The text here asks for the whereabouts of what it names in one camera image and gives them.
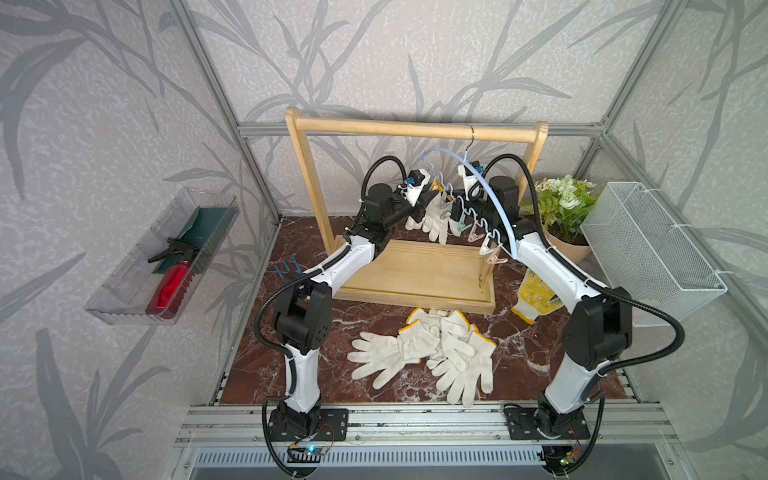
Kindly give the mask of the blue hand rake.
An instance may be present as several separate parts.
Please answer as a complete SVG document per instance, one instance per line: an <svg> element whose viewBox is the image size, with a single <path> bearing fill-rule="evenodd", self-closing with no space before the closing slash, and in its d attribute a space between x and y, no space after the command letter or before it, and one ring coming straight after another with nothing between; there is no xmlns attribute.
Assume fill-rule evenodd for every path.
<svg viewBox="0 0 768 480"><path fill-rule="evenodd" d="M303 273L301 265L298 263L296 256L293 255L290 260L282 260L274 265L275 271L278 277L283 280L289 276L299 275Z"/></svg>

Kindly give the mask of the yellow patterned glove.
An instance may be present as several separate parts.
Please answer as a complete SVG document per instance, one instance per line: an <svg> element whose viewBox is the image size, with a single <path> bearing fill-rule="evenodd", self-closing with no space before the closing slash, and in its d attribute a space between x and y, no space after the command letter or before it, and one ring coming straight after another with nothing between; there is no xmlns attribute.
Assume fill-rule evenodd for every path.
<svg viewBox="0 0 768 480"><path fill-rule="evenodd" d="M524 275L517 291L517 302L512 311L528 324L562 308L563 302L555 292L531 269Z"/></svg>

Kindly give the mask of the green trowel in tray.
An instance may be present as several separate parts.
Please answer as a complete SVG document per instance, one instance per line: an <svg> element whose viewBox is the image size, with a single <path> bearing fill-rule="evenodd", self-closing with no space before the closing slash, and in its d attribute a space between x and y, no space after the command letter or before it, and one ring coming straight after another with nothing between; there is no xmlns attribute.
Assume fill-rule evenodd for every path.
<svg viewBox="0 0 768 480"><path fill-rule="evenodd" d="M227 213L225 207L199 207L183 227L180 237L169 238L169 246L160 254L150 258L149 263L160 262L155 274L165 274L172 266L182 261L192 250L201 250Z"/></svg>

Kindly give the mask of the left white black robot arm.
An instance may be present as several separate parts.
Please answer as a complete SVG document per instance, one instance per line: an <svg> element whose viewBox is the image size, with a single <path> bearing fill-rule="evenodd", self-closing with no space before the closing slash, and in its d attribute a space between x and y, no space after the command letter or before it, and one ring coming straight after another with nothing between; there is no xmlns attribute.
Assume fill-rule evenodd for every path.
<svg viewBox="0 0 768 480"><path fill-rule="evenodd" d="M392 230L405 220L422 220L437 196L427 180L411 176L392 188L375 184L362 189L358 215L339 250L303 272L290 272L262 304L252 322L255 339L283 355L286 392L267 398L277 403L274 420L305 430L320 421L319 351L331 330L334 296L359 270L373 263L388 245Z"/></svg>

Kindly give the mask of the red spray bottle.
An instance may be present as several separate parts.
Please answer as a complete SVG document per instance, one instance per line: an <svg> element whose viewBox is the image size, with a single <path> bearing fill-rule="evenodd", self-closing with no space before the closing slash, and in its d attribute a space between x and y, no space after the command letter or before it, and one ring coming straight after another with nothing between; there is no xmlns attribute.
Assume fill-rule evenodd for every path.
<svg viewBox="0 0 768 480"><path fill-rule="evenodd" d="M145 309L146 314L165 320L173 319L177 315L183 297L194 276L192 263L198 252L192 250L183 257L181 262L172 266L164 274Z"/></svg>

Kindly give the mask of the white glove far left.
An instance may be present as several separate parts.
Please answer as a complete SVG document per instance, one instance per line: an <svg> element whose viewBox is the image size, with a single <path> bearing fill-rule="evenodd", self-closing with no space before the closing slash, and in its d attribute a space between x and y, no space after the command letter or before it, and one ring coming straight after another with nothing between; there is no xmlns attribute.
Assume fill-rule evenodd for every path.
<svg viewBox="0 0 768 480"><path fill-rule="evenodd" d="M372 388L380 389L409 364L418 364L435 353L440 337L420 321L401 328L396 336L378 335L363 331L352 341L353 351L347 355L358 364L351 373L353 380L361 380L377 373Z"/></svg>

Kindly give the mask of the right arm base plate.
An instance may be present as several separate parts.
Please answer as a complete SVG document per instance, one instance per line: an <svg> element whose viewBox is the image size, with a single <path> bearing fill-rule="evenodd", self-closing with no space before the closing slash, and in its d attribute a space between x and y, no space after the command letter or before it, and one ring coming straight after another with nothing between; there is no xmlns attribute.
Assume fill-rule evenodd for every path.
<svg viewBox="0 0 768 480"><path fill-rule="evenodd" d="M547 406L523 407L507 403L502 408L511 440L588 440L591 437L584 408L560 414Z"/></svg>

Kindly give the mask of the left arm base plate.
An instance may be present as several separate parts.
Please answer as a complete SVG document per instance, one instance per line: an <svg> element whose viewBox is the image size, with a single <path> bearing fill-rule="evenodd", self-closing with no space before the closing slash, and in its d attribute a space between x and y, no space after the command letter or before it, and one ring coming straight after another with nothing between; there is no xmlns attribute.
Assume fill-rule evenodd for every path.
<svg viewBox="0 0 768 480"><path fill-rule="evenodd" d="M322 441L346 439L350 411L344 408L315 408L308 413L290 408L271 412L267 428L272 441L296 441L314 437Z"/></svg>

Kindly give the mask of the aluminium front rail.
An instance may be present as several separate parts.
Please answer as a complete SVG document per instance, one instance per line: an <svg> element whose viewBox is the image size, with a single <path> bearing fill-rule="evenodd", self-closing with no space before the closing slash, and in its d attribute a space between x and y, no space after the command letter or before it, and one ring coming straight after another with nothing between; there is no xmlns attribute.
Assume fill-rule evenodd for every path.
<svg viewBox="0 0 768 480"><path fill-rule="evenodd" d="M512 445L503 405L478 402L470 410L444 403L345 404L346 438L338 446ZM176 447L245 447L264 444L261 407L192 407L182 421ZM609 400L598 434L600 444L678 444L659 403Z"/></svg>

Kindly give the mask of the wooden hanging rack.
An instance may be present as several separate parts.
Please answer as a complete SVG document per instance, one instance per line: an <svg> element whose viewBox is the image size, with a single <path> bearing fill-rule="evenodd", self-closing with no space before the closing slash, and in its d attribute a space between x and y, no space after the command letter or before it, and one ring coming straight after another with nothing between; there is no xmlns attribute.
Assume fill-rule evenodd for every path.
<svg viewBox="0 0 768 480"><path fill-rule="evenodd" d="M535 169L549 124L531 128L304 117L286 109L285 122L327 253L342 247L334 234L311 153L308 132L525 143L525 167ZM392 240L372 263L338 290L340 300L490 314L496 308L493 267L468 246Z"/></svg>

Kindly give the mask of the blue clip hanger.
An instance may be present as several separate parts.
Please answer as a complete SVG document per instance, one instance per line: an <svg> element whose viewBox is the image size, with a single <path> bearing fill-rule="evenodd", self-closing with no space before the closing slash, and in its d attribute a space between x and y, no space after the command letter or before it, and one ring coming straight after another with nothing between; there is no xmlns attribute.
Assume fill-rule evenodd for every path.
<svg viewBox="0 0 768 480"><path fill-rule="evenodd" d="M456 189L446 180L442 171L428 163L426 158L432 153L444 154L459 162L459 176L464 185ZM513 220L517 217L517 203L506 207L502 202L503 189L494 188L486 178L488 169L474 165L469 161L469 152L459 154L440 146L433 146L423 151L418 157L419 164L426 168L427 179L421 181L424 193L434 196L426 202L422 219L410 218L406 228L420 229L431 241L444 244L449 234L455 236L468 229L467 240L477 240L475 230L484 233L480 255L490 264L503 263L507 259L519 258L518 240L515 237Z"/></svg>

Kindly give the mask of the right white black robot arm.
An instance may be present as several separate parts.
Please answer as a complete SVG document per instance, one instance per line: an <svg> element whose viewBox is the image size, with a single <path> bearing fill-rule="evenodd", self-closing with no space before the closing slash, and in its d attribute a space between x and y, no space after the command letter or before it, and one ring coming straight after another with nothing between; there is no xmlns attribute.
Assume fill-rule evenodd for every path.
<svg viewBox="0 0 768 480"><path fill-rule="evenodd" d="M503 201L518 185L509 177L477 177L486 193L473 198L468 190L449 191L451 217L466 215L487 229L502 247L515 246L514 258L538 275L562 301L570 319L562 333L565 356L558 371L538 399L535 423L548 437L560 434L581 414L599 380L608 373L649 363L677 351L685 339L681 323L670 314L635 300L623 288L609 288L565 258L546 238L539 208L533 218L513 218L514 208ZM621 360L632 344L632 313L637 308L668 323L675 332L669 345L639 357Z"/></svg>

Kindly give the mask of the potted white flower plant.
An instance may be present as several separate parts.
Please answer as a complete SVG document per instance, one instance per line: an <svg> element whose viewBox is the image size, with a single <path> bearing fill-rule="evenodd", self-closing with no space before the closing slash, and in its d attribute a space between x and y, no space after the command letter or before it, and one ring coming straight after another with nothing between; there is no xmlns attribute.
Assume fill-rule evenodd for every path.
<svg viewBox="0 0 768 480"><path fill-rule="evenodd" d="M537 204L549 242L578 264L590 253L581 225L596 204L596 185L570 175L535 183Z"/></svg>

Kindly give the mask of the clear plastic wall tray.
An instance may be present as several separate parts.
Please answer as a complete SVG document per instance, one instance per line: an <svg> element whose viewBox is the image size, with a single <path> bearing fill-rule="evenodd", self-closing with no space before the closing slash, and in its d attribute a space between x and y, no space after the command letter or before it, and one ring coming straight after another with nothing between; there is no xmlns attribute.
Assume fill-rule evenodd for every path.
<svg viewBox="0 0 768 480"><path fill-rule="evenodd" d="M175 324L239 213L233 194L182 188L85 311L113 326Z"/></svg>

